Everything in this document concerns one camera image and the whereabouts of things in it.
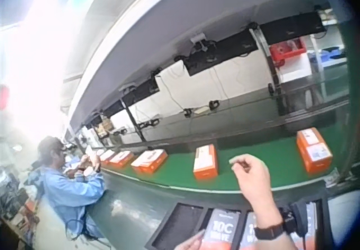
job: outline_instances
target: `person sitting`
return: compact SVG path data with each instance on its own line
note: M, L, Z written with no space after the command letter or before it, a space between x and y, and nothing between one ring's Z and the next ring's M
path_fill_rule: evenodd
M64 222L65 228L75 234L74 239L82 234L88 239L103 238L87 214L87 206L97 202L105 191L104 179L100 173L100 159L96 154L83 156L74 179L71 180L62 173L65 164L64 149L63 143L55 137L44 138L38 146L43 164L45 197ZM89 161L94 172L85 179L83 172Z

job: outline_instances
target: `worker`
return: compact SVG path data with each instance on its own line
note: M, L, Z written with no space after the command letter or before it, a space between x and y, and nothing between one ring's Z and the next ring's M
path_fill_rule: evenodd
M82 234L88 239L103 238L87 214L87 206L97 202L105 190L100 173L100 159L96 154L83 156L74 179L70 180L62 173L65 164L64 149L61 141L54 137L44 138L38 146L44 165L42 173L45 197L64 222L65 228L75 235L73 239ZM83 172L88 161L91 161L94 171L85 178Z
M267 231L269 228L282 225L283 219L271 192L270 174L267 166L260 159L243 154L230 160L232 170L239 183L244 197L251 204L256 215L257 228ZM175 250L199 250L204 232L176 246ZM258 238L256 249L259 250L297 250L288 234L282 232L269 240Z

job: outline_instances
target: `watch strap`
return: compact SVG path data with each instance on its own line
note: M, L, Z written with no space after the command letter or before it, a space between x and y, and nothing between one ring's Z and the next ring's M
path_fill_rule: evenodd
M282 233L284 233L285 229L283 223L270 226L266 229L255 228L255 236L258 240L275 240Z

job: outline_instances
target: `wrist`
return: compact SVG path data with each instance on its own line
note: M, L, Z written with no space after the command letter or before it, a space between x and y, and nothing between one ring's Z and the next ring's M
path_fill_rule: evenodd
M280 211L273 199L253 206L253 210L256 216L256 225L260 229L276 226L283 222Z

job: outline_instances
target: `green conveyor belt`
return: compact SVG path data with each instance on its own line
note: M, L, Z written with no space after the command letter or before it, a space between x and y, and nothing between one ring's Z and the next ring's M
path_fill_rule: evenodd
M334 167L341 168L343 163L339 153L343 142L344 131L340 124L318 129L330 147L334 159L330 172ZM283 187L290 184L303 183L313 180L324 174L309 176L303 166L302 159L296 147L296 137L282 138L271 142L253 146L239 146L238 148L217 151L219 176L209 181L197 181L192 173L194 153L171 154L166 162L153 175L138 175L130 165L123 169L105 167L118 173L139 178L155 184L170 185L173 187L208 189L208 190L238 190L237 181L233 175L228 160L239 154L249 153L262 159L269 168L272 187Z

